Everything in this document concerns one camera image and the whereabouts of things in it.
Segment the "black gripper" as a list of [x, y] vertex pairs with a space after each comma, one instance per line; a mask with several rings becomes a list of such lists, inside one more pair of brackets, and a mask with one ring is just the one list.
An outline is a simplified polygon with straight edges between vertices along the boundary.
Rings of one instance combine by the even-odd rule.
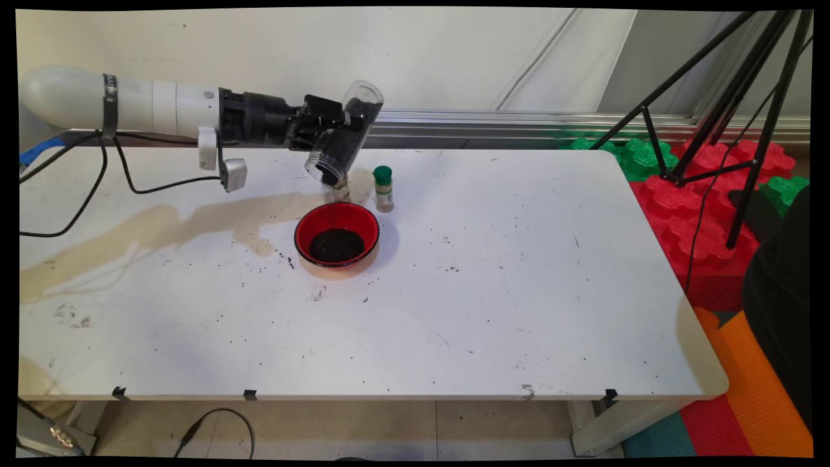
[[[292, 151], [312, 151], [332, 129], [364, 130], [364, 118], [345, 110], [341, 102], [306, 95], [303, 104], [291, 106], [282, 97], [260, 93], [235, 93], [219, 89], [219, 135], [223, 142], [273, 146]], [[303, 114], [322, 129], [294, 129]]]

